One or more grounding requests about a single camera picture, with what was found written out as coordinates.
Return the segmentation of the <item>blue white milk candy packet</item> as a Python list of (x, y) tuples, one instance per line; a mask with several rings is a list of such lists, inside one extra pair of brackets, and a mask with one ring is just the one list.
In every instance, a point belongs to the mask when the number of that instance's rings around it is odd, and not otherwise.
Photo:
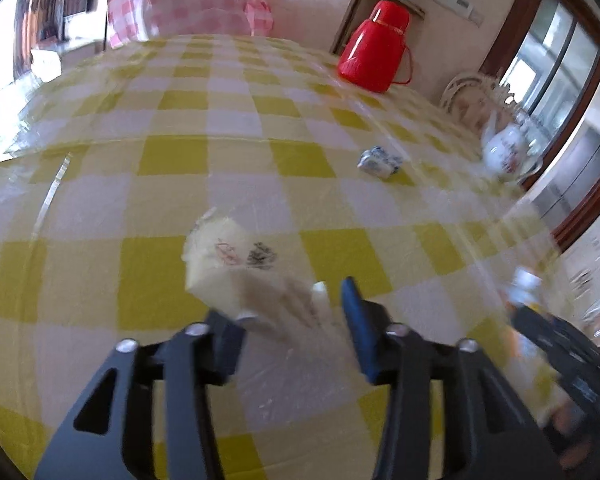
[(402, 164), (402, 157), (388, 153), (381, 146), (374, 146), (361, 154), (356, 166), (366, 174), (387, 180), (399, 171)]

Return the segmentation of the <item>white floral teapot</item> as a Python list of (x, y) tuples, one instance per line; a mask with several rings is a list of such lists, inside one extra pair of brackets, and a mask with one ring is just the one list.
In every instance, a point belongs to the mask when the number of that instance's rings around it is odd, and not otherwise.
[(514, 122), (498, 130), (498, 113), (494, 110), (484, 126), (482, 161), (494, 177), (503, 181), (521, 181), (537, 174), (543, 165), (540, 156), (529, 154), (530, 143)]

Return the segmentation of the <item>cream ornate dining chair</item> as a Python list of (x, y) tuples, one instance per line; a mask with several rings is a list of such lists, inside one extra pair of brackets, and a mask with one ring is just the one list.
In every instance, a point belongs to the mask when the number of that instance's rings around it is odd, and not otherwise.
[(518, 105), (509, 84), (483, 73), (464, 72), (445, 87), (439, 106), (468, 130), (481, 136), (495, 115), (496, 130), (516, 122)]

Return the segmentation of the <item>yellow checkered tablecloth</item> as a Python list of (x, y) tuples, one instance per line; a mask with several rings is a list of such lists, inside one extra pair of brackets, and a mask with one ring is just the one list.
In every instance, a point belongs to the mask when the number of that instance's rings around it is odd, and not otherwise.
[(568, 315), (565, 275), (475, 133), (291, 41), (175, 37), (0, 92), (0, 445), (23, 474), (117, 341), (206, 315), (182, 255), (211, 211), (250, 235), (218, 235), (222, 262), (324, 284), (328, 320), (352, 276), (425, 338), (478, 341), (534, 416), (553, 407), (552, 373), (513, 348), (498, 292), (526, 266)]

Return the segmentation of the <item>red thermos jug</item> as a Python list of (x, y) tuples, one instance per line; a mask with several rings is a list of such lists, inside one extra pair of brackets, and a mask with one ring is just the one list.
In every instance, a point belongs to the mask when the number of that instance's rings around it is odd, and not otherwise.
[(393, 84), (410, 84), (413, 59), (405, 41), (410, 21), (407, 8), (380, 0), (370, 17), (355, 29), (340, 55), (338, 75), (376, 93), (386, 92)]

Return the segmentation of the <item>clear bag white rolls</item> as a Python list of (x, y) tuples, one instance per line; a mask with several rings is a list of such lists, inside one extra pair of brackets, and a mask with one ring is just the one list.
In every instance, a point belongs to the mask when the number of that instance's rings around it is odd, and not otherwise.
[(217, 209), (186, 237), (186, 292), (233, 321), (294, 344), (342, 335), (326, 284), (278, 268), (278, 253)]

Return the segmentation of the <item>pink checkered covered chair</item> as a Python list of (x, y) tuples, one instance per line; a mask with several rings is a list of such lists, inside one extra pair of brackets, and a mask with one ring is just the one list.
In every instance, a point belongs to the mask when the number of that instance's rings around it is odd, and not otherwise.
[(180, 35), (268, 36), (266, 0), (108, 0), (109, 45)]

